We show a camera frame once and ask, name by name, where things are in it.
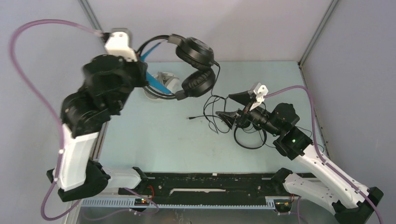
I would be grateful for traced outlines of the white over-ear headphones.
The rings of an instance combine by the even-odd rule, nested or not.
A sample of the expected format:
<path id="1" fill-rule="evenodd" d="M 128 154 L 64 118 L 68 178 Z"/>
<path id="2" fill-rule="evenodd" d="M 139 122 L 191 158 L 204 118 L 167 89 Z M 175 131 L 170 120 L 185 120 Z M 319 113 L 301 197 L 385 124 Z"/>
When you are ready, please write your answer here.
<path id="1" fill-rule="evenodd" d="M 155 75 L 146 73 L 149 85 L 144 87 L 144 95 L 152 101 L 176 99 L 175 92 L 180 85 L 180 79 L 173 73 L 157 72 Z"/>

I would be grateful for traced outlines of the black headphones with blue cable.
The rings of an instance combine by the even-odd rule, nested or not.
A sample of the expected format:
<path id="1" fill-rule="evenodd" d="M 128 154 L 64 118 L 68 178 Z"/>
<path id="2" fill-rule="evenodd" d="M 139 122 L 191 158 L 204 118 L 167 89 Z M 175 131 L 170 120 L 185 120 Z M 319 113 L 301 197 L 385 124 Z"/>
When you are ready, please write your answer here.
<path id="1" fill-rule="evenodd" d="M 145 41 L 137 50 L 136 54 L 144 61 L 145 58 L 157 47 L 156 45 L 143 52 L 146 46 L 157 40 L 164 40 L 176 45 L 175 54 L 182 61 L 195 68 L 196 71 L 190 74 L 181 84 L 182 89 L 172 93 L 165 92 L 157 86 L 148 85 L 144 90 L 149 95 L 163 100 L 183 100 L 186 98 L 198 98 L 206 93 L 210 93 L 209 98 L 203 106 L 203 117 L 208 121 L 208 126 L 215 133 L 224 133 L 221 131 L 214 118 L 216 115 L 206 114 L 209 105 L 213 105 L 219 100 L 224 100 L 226 107 L 227 98 L 213 94 L 213 88 L 219 78 L 221 66 L 214 59 L 214 51 L 207 44 L 194 37 L 183 37 L 177 34 L 157 35 Z"/>

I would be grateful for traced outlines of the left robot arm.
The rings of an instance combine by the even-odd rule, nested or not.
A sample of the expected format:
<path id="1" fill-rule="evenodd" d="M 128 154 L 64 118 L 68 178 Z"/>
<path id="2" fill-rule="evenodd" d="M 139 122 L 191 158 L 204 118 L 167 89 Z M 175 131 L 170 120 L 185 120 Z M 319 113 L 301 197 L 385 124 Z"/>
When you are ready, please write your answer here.
<path id="1" fill-rule="evenodd" d="M 90 158 L 102 126 L 120 115 L 134 88 L 148 85 L 147 64 L 114 55 L 100 55 L 82 67 L 84 82 L 61 107 L 64 144 L 56 167 L 47 172 L 63 202 L 96 196 L 105 189 L 128 188 L 143 194 L 146 175 L 138 168 L 105 168 Z"/>

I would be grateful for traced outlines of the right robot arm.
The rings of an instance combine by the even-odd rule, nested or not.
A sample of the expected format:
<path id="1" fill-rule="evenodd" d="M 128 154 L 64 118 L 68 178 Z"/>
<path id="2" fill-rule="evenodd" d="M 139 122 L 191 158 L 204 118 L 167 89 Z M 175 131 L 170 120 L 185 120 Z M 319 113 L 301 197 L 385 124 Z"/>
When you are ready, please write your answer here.
<path id="1" fill-rule="evenodd" d="M 383 192 L 358 182 L 321 152 L 316 136 L 308 136 L 297 127 L 300 118 L 292 104 L 279 103 L 269 112 L 261 107 L 264 96 L 260 92 L 245 91 L 229 98 L 244 106 L 234 112 L 216 113 L 229 128 L 253 126 L 275 136 L 273 145 L 279 154 L 305 166 L 322 182 L 317 185 L 281 168 L 272 179 L 274 193 L 289 192 L 307 199 L 330 212 L 340 224 L 364 224 L 372 214 L 379 215 L 377 206 Z"/>

